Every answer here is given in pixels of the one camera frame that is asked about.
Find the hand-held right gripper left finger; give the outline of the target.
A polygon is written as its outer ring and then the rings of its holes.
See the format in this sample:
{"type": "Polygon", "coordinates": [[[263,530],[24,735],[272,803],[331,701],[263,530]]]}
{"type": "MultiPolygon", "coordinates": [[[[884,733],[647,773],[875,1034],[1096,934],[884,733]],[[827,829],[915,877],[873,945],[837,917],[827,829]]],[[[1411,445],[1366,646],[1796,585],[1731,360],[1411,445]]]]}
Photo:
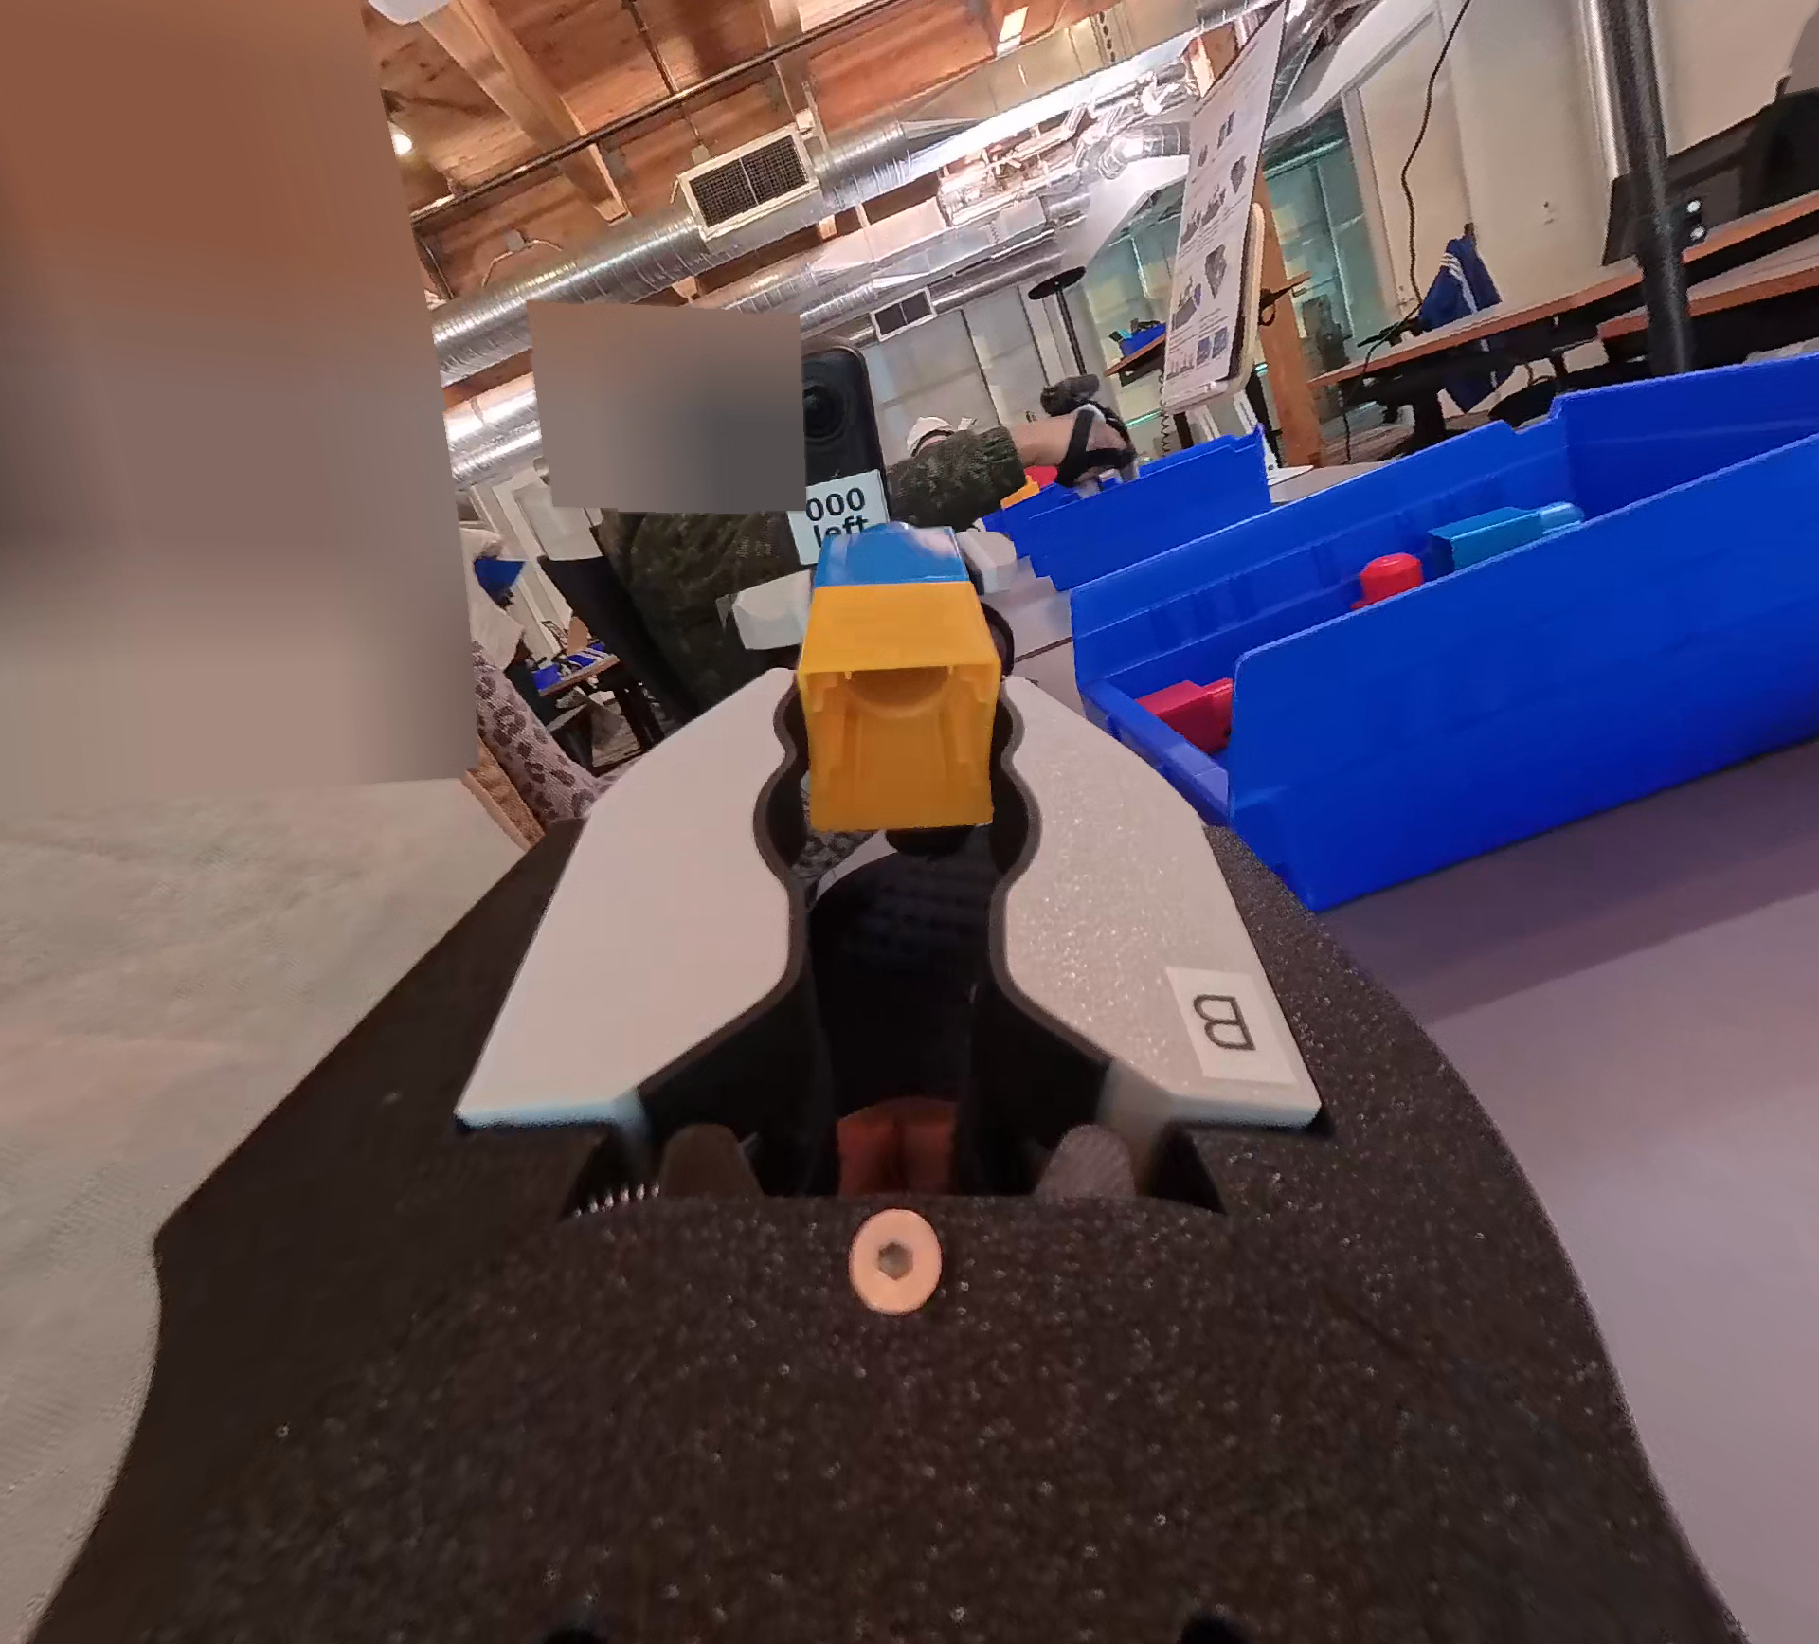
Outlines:
{"type": "Polygon", "coordinates": [[[839,1176],[807,898],[807,737],[765,670],[591,809],[456,1102],[467,1131],[608,1127],[657,1163],[691,1125],[755,1142],[771,1193],[839,1176]]]}

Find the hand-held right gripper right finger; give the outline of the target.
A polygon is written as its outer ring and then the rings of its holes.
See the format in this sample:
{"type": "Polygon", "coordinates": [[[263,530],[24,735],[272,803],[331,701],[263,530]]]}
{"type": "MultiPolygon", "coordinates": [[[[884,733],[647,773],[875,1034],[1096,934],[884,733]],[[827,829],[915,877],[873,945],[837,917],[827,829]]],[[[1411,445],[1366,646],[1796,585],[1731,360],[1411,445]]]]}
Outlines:
{"type": "Polygon", "coordinates": [[[1085,1125],[1121,1144],[1140,1189],[1168,1182],[1186,1132],[1324,1142],[1322,1093],[1210,829],[1032,682],[1007,680],[1000,708],[958,1180],[1026,1193],[1085,1125]]]}

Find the blue toy block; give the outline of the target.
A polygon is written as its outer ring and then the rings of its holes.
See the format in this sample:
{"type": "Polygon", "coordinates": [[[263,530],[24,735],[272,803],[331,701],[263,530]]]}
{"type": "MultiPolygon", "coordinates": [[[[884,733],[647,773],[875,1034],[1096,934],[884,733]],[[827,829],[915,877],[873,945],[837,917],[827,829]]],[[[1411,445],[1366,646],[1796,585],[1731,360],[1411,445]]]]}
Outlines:
{"type": "Polygon", "coordinates": [[[886,521],[822,542],[810,589],[924,583],[975,585],[952,530],[886,521]]]}
{"type": "Polygon", "coordinates": [[[1582,523],[1583,515],[1572,502],[1551,502],[1536,509],[1492,509],[1456,519],[1432,528],[1426,536],[1422,576],[1439,579],[1568,532],[1582,523]]]}

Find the yellow toy block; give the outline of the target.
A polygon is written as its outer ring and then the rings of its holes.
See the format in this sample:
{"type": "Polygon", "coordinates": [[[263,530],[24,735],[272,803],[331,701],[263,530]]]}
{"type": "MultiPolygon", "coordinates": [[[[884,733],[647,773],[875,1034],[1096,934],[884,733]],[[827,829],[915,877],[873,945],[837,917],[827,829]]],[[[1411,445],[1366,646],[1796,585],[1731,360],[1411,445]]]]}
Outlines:
{"type": "Polygon", "coordinates": [[[795,667],[810,828],[985,826],[1000,684],[1002,659],[966,579],[814,591],[795,667]]]}

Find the black floor lamp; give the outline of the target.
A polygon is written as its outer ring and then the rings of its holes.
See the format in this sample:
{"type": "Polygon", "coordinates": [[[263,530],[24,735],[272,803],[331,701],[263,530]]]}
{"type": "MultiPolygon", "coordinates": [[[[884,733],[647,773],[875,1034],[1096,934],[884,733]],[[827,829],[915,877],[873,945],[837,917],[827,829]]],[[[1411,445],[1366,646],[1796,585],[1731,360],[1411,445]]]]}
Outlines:
{"type": "Polygon", "coordinates": [[[1081,282],[1083,267],[1064,267],[1043,276],[1026,290],[1026,303],[1040,305],[1062,335],[1062,345],[1070,356],[1072,373],[1078,377],[1093,375],[1079,337],[1079,326],[1074,314],[1074,288],[1081,282]]]}

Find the white air vent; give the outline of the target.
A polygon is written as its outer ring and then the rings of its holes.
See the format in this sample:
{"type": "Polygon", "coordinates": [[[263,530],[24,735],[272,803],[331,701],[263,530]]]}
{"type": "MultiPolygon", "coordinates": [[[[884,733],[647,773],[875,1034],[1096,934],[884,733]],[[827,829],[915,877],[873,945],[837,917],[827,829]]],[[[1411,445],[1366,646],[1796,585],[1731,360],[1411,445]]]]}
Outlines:
{"type": "Polygon", "coordinates": [[[820,199],[810,151],[795,127],[771,131],[678,174],[676,204],[706,240],[723,240],[786,206],[820,199]]]}

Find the wooden easel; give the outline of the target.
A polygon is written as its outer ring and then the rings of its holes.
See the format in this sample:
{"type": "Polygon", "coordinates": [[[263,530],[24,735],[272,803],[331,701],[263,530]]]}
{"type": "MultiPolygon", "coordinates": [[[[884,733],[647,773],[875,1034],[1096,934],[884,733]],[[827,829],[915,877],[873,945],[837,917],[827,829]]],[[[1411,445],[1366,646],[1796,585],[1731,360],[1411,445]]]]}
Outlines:
{"type": "Polygon", "coordinates": [[[1271,424],[1276,428],[1280,456],[1290,468],[1320,468],[1324,462],[1320,420],[1309,382],[1301,329],[1294,312],[1290,271],[1284,263],[1267,185],[1256,184],[1261,206],[1259,286],[1273,303],[1263,310],[1259,350],[1263,381],[1271,399],[1271,424]]]}

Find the instruction poster on wooden board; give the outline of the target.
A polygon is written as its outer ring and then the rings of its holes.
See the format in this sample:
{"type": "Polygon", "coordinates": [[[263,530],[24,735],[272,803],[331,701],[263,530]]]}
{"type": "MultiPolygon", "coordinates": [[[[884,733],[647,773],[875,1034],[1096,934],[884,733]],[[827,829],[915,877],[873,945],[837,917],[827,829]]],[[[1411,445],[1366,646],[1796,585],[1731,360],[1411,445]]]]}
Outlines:
{"type": "Polygon", "coordinates": [[[1261,140],[1288,24],[1278,2],[1189,115],[1170,265],[1161,409],[1189,415],[1242,388],[1256,356],[1261,140]]]}

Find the blue striped jacket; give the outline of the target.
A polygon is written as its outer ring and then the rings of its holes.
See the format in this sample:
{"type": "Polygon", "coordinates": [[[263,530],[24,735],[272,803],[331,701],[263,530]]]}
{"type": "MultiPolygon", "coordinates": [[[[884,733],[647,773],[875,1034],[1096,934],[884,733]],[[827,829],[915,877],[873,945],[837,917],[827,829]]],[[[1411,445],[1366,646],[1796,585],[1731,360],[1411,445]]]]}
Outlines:
{"type": "Polygon", "coordinates": [[[1424,333],[1441,331],[1466,318],[1492,310],[1502,303],[1485,267],[1472,223],[1447,240],[1438,269],[1426,284],[1419,303],[1419,324],[1424,333]]]}

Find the wooden desk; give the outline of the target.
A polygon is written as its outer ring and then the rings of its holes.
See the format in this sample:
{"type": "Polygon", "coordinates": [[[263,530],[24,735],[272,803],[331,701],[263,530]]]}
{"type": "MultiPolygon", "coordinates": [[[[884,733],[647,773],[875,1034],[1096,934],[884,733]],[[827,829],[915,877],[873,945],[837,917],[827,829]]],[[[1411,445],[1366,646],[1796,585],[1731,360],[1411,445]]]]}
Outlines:
{"type": "MultiPolygon", "coordinates": [[[[1705,229],[1691,246],[1678,256],[1690,284],[1716,278],[1722,273],[1765,257],[1784,246],[1809,240],[1815,235],[1816,193],[1803,193],[1790,201],[1769,204],[1727,225],[1705,229]]],[[[1453,348],[1468,348],[1491,337],[1508,337],[1530,326],[1563,329],[1566,320],[1583,318],[1591,327],[1612,320],[1621,307],[1640,299],[1642,274],[1633,257],[1625,257],[1572,292],[1532,305],[1498,305],[1466,314],[1462,320],[1403,337],[1394,345],[1371,350],[1360,360],[1331,369],[1314,379],[1322,386],[1364,382],[1409,362],[1434,362],[1453,348]]]]}

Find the grey steel column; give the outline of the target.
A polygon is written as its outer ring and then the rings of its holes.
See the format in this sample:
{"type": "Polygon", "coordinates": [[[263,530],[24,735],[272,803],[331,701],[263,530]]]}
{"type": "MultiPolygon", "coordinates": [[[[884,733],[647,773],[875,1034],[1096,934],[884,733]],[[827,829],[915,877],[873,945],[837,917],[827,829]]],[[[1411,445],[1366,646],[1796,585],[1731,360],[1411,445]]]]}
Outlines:
{"type": "Polygon", "coordinates": [[[1688,282],[1674,240],[1671,163],[1650,0],[1599,0],[1610,89],[1646,309],[1648,369],[1655,379],[1693,365],[1688,282]]]}

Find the silver ventilation duct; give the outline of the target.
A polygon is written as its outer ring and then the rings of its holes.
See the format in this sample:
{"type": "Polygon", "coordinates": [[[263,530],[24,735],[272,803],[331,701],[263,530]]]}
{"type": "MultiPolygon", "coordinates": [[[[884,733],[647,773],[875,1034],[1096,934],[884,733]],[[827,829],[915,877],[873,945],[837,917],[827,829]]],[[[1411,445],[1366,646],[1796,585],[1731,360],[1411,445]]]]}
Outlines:
{"type": "Polygon", "coordinates": [[[428,316],[443,384],[530,346],[536,301],[636,303],[898,191],[1055,115],[1100,102],[1182,55],[1187,38],[1271,0],[1129,0],[1023,43],[990,64],[835,134],[807,155],[808,182],[723,235],[685,204],[630,220],[579,252],[454,299],[428,316]]]}

